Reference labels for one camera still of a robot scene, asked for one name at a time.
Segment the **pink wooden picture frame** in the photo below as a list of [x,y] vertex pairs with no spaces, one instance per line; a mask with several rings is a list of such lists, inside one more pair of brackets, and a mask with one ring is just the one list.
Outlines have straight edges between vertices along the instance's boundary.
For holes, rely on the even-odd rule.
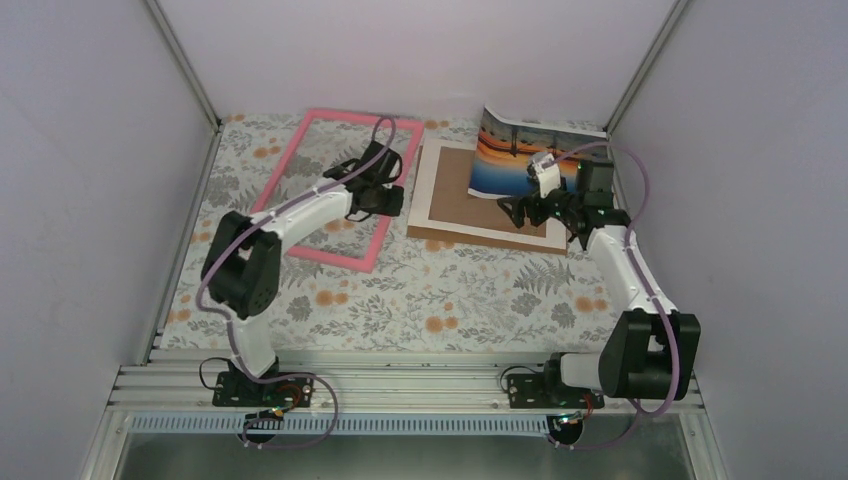
[[352,271],[370,273],[373,271],[391,224],[391,219],[380,215],[368,245],[367,251],[361,258],[342,256],[321,250],[301,246],[299,242],[313,231],[320,229],[331,221],[326,213],[320,213],[320,206],[329,206],[335,213],[340,213],[343,201],[350,201],[349,193],[339,180],[322,178],[309,187],[300,196],[281,205],[270,207],[268,202],[281,180],[289,161],[293,158],[301,140],[306,135],[311,123],[316,120],[338,121],[343,123],[372,125],[378,128],[382,118],[376,114],[357,113],[344,110],[314,108],[306,112],[303,121],[287,145],[277,167],[274,169],[265,189],[251,210],[251,217],[264,220],[265,231],[277,233],[282,241],[283,253],[290,257],[306,259],[319,264],[340,267]]

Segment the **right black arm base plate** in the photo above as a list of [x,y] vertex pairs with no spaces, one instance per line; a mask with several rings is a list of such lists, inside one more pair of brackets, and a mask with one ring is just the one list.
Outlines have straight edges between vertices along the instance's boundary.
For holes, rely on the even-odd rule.
[[604,397],[586,388],[561,382],[549,386],[543,374],[517,373],[506,376],[511,409],[602,409]]

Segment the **sunset lake photo print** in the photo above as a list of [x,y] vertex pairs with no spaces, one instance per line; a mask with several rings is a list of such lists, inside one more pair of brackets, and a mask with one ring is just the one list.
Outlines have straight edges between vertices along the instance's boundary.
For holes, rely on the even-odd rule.
[[534,188],[527,171],[532,155],[543,153],[557,158],[582,145],[606,139],[605,132],[588,122],[516,120],[485,106],[468,194],[485,199],[527,195]]

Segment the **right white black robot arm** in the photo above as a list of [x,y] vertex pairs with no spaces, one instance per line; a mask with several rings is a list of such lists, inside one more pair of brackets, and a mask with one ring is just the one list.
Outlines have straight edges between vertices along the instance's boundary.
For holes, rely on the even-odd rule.
[[619,319],[598,353],[556,353],[542,373],[544,399],[565,407],[580,392],[610,398],[660,400],[687,393],[701,334],[693,314],[681,312],[661,291],[637,244],[631,218],[616,207],[614,167],[579,163],[574,190],[568,190],[550,154],[536,154],[527,166],[533,190],[499,200],[517,227],[562,223],[596,264]]

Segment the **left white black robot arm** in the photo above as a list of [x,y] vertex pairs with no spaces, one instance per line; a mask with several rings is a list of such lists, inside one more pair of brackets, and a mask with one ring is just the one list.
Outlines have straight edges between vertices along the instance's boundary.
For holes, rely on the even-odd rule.
[[201,273],[200,291],[223,316],[239,392],[255,405],[278,391],[278,360],[262,313],[279,292],[283,256],[323,225],[357,214],[399,215],[404,189],[396,185],[402,157],[370,142],[358,159],[330,168],[307,191],[284,204],[244,215],[231,211],[218,224]]

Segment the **brown frame backing board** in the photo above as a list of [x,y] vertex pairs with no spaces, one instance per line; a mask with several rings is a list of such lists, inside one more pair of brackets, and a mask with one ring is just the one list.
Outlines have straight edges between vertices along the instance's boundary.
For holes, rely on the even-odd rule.
[[467,192],[475,147],[428,138],[417,164],[407,216],[411,238],[565,255],[565,228],[555,222],[518,229],[494,199]]

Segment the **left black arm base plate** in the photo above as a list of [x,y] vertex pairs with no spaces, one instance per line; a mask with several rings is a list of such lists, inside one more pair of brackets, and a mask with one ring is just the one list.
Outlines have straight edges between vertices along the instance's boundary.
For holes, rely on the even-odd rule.
[[221,372],[216,381],[212,404],[216,407],[289,408],[309,407],[314,380],[294,378],[275,383],[250,381],[240,371]]

